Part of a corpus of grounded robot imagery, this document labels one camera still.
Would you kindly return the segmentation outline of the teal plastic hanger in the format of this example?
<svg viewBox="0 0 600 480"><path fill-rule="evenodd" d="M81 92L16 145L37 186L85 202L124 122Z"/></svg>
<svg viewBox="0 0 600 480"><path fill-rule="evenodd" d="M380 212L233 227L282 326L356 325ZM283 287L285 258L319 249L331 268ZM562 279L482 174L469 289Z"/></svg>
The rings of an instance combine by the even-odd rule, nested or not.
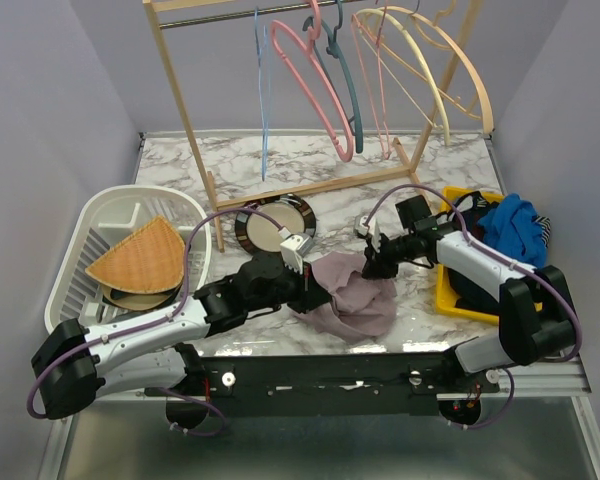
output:
<svg viewBox="0 0 600 480"><path fill-rule="evenodd" d="M338 9L338 23L333 28L330 28L324 20L321 21L322 29L325 31L327 37L325 52L337 59L342 69L352 107L352 116L348 119L349 128L355 139L355 152L360 154L364 149L364 134L357 93L347 61L337 41L338 32L343 27L344 23L343 2L335 0L335 4Z"/></svg>

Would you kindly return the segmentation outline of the blue garment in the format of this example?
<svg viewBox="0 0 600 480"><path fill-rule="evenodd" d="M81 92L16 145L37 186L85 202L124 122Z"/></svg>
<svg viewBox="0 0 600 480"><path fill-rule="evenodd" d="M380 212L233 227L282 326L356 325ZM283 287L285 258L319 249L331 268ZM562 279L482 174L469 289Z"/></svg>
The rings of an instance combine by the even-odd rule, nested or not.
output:
<svg viewBox="0 0 600 480"><path fill-rule="evenodd" d="M484 230L485 245L514 260L542 268L547 261L547 245L545 229L538 217L531 202L512 193L477 224Z"/></svg>

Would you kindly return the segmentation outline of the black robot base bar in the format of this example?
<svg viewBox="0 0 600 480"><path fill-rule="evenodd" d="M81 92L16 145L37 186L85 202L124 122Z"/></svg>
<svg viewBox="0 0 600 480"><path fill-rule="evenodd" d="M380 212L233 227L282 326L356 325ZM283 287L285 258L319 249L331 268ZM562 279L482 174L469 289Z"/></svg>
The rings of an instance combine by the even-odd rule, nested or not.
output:
<svg viewBox="0 0 600 480"><path fill-rule="evenodd" d="M186 427L200 425L207 410L182 396L207 400L230 419L441 412L474 419L468 404L500 390L493 368L466 374L445 352L203 358L184 343L174 351L185 376L166 416Z"/></svg>

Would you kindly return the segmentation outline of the yellow plastic bin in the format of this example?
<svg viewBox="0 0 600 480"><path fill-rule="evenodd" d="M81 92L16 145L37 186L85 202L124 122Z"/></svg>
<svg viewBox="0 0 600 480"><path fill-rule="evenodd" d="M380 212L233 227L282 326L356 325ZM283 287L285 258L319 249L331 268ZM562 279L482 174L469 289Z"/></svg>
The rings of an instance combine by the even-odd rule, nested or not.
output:
<svg viewBox="0 0 600 480"><path fill-rule="evenodd" d="M478 190L469 190L459 187L446 187L443 189L443 195L445 199L442 201L442 207L439 214L436 216L438 219L443 221L449 221L453 225L458 226L460 224L459 219L463 218L460 211L454 205L454 201L469 192ZM490 202L500 203L505 197L502 195L496 195L493 193L481 192L483 196ZM436 310L445 315L451 315L456 317L467 318L473 321L478 321L490 325L499 324L498 315L490 315L471 310L457 308L455 306L456 301L459 299L459 295L451 288L448 276L448 267L440 265L438 267L438 278L436 284Z"/></svg>

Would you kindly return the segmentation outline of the mauve tank top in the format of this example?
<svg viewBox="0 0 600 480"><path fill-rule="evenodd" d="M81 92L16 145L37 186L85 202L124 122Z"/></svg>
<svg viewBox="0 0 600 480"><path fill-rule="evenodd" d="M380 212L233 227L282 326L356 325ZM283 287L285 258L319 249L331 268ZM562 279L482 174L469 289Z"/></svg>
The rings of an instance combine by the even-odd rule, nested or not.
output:
<svg viewBox="0 0 600 480"><path fill-rule="evenodd" d="M312 263L317 283L331 295L329 303L295 315L319 333L354 344L386 334L397 318L396 288L391 279L362 277L361 254L331 252Z"/></svg>

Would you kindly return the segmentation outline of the wooden curved hanger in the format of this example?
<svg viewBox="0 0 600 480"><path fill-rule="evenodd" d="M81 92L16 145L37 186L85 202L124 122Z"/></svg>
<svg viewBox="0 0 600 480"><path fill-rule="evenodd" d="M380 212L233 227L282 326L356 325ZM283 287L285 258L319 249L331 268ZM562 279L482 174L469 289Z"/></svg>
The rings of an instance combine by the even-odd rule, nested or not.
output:
<svg viewBox="0 0 600 480"><path fill-rule="evenodd" d="M449 16L454 11L456 1L451 1L445 10L438 11L433 20L430 20L419 13L412 13L411 20L418 32L430 45L435 46L438 49L448 50L451 52L451 58L447 64L445 73L443 74L443 79L438 84L438 87L443 92L447 92L448 88L450 87L451 80L453 79L457 66L459 64L464 66L473 83L475 89L475 99L472 100L468 106L464 106L459 100L455 100L454 98L452 98L450 102L453 103L465 116L480 119L482 124L482 133L490 134L494 131L495 127L490 98L480 74L465 53L465 46L469 40L470 34L477 19L477 15L481 11L482 5L482 1L469 2L456 40L454 40L439 26L439 20L442 17ZM421 24L427 25L430 29L435 31L436 34L443 40L443 43L438 44L427 34L424 34L420 28Z"/></svg>

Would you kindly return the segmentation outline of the cream plastic hanger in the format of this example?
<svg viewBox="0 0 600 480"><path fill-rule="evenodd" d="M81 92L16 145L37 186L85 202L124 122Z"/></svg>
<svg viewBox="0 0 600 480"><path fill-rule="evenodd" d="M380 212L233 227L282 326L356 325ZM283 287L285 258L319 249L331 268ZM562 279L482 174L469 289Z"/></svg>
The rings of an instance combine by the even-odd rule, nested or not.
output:
<svg viewBox="0 0 600 480"><path fill-rule="evenodd" d="M371 28L368 26L368 19L371 16L380 17L380 24L378 25L378 29L376 32L373 32L371 30ZM434 98L435 107L437 108L437 112L432 114L432 119L428 120L428 123L431 127L438 128L438 125L435 123L435 117L437 114L440 114L440 117L442 119L442 125L440 126L440 128L442 129L443 134L444 134L444 143L446 146L449 146L451 143L449 121L448 121L446 109L445 109L445 106L444 106L444 103L443 103L443 100L441 97L441 90L437 86L434 76L431 73L431 70L429 68L429 64L428 64L425 56L423 55L418 43L414 40L414 38L410 35L408 30L398 20L396 20L392 15L387 14L387 9L378 9L378 8L376 8L376 9L371 9L371 8L361 9L352 15L351 27L352 27L353 32L355 32L356 30L359 30L361 32L361 37L366 42L368 47L371 50L373 50L376 55L377 63L378 63L378 74L379 74L381 95L384 95L383 77L382 77L382 67L384 67L385 70L392 76L392 78L399 84L400 88L407 95L407 97L411 100L411 102L417 107L417 109L420 111L420 113L423 116L426 116L426 114L421 109L419 104L413 99L413 97L406 90L406 88L397 80L397 77L392 73L391 69L384 63L384 61L381 58L381 54L380 54L381 48L383 48L386 51L389 51L389 48L385 45L384 40L382 39L382 34L381 34L381 27L385 20L388 20L402 34L406 43L409 45L410 49L412 50L415 58L418 60L421 70L423 71L423 74L421 74L415 68L412 68L413 73L419 75L421 77L421 79L424 80L428 84L428 86L431 90L432 96Z"/></svg>

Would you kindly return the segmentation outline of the dark rimmed ceramic plate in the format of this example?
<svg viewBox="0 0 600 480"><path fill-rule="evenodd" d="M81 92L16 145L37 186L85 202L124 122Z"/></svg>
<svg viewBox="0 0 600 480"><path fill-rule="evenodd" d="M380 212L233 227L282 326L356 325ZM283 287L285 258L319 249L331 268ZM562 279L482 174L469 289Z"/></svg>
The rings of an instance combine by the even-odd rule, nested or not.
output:
<svg viewBox="0 0 600 480"><path fill-rule="evenodd" d="M244 204L245 208L260 211L286 227L291 234L304 233L314 237L316 216L307 201L294 194L282 194ZM267 219L252 213L240 212L234 222L234 233L240 246L249 254L280 252L282 237Z"/></svg>

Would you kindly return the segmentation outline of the woven wicker fan tray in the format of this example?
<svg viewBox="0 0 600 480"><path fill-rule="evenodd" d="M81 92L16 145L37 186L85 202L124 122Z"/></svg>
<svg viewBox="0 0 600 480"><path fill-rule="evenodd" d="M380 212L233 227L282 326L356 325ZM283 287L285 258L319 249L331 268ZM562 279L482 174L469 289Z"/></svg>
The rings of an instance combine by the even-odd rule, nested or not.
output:
<svg viewBox="0 0 600 480"><path fill-rule="evenodd" d="M86 268L93 280L132 294L171 290L184 278L185 243L163 216L121 240Z"/></svg>

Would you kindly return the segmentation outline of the striped black white garment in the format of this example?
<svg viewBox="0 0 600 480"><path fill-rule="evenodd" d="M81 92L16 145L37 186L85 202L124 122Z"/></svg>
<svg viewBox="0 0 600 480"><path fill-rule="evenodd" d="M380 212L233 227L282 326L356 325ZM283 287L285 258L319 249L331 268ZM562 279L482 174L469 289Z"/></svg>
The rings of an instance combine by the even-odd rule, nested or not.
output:
<svg viewBox="0 0 600 480"><path fill-rule="evenodd" d="M542 241L547 246L551 238L551 220L546 216L538 215L534 218L533 222L541 228Z"/></svg>

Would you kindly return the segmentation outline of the dark navy garment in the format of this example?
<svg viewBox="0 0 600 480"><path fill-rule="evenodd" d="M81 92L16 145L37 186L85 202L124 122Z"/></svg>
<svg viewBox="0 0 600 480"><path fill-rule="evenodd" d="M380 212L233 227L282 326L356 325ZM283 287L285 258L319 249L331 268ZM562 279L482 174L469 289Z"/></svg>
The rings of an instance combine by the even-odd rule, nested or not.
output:
<svg viewBox="0 0 600 480"><path fill-rule="evenodd" d="M478 222L499 203L488 201L479 191L472 191L458 197L454 205L462 214L469 232L482 241L485 229ZM498 303L487 291L453 269L448 269L448 276L451 288L459 295L455 304L457 308L490 315L499 314Z"/></svg>

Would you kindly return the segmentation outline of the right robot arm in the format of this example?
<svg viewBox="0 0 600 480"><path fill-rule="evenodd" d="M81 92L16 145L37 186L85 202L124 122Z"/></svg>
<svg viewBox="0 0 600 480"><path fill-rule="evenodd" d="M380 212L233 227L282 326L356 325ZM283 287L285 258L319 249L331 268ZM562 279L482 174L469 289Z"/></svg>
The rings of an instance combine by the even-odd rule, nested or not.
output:
<svg viewBox="0 0 600 480"><path fill-rule="evenodd" d="M460 392L478 372L507 366L527 366L581 343L570 293L560 270L536 269L518 263L482 244L455 222L441 223L423 196L397 204L405 234L388 238L372 214L355 221L355 232L366 242L362 275L392 279L400 264L427 260L429 266L454 270L484 290L499 305L498 331L446 350L440 379Z"/></svg>

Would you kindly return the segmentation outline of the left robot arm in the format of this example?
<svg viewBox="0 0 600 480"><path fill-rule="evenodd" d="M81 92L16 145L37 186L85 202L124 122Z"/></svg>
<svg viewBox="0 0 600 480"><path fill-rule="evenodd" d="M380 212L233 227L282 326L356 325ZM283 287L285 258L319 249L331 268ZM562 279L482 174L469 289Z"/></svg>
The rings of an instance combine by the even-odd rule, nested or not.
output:
<svg viewBox="0 0 600 480"><path fill-rule="evenodd" d="M294 270L281 257L261 253L174 306L117 324L87 327L65 320L31 359L35 381L27 413L34 419L71 416L94 402L106 374L143 355L233 330L282 306L304 314L331 299L311 264Z"/></svg>

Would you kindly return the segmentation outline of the white plastic dish rack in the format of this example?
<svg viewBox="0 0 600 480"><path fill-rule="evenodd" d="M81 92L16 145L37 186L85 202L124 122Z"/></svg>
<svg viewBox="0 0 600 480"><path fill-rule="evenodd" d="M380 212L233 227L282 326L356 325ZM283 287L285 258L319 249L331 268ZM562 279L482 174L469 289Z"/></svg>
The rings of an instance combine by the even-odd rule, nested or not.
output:
<svg viewBox="0 0 600 480"><path fill-rule="evenodd" d="M99 282L86 269L156 216L164 217L186 240L206 213L189 195L158 186L111 187L86 202L47 300L47 331L65 320L91 326L127 313L105 299Z"/></svg>

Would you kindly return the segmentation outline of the thin pink hanger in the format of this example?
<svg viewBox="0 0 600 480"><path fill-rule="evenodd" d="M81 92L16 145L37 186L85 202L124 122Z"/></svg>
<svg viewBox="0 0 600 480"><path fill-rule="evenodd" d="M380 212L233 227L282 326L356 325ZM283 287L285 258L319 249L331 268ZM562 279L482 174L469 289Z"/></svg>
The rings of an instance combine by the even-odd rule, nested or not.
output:
<svg viewBox="0 0 600 480"><path fill-rule="evenodd" d="M372 8L372 12L364 12L359 10L351 16L350 28L353 36L356 55L362 73L362 78L365 86L366 95L371 115L374 121L374 126L379 140L381 149L381 158L388 160L391 157L392 147L390 142L390 132L387 124L387 108L384 92L384 77L383 63L380 55L380 46L382 43L382 30L384 27L388 9L388 2L385 1L382 7ZM379 14L380 19L377 22L376 29L372 30L367 24L365 18L367 15ZM370 80L371 65L367 64L363 57L363 52L360 43L363 42L374 54L375 57L375 73L377 84L372 84Z"/></svg>

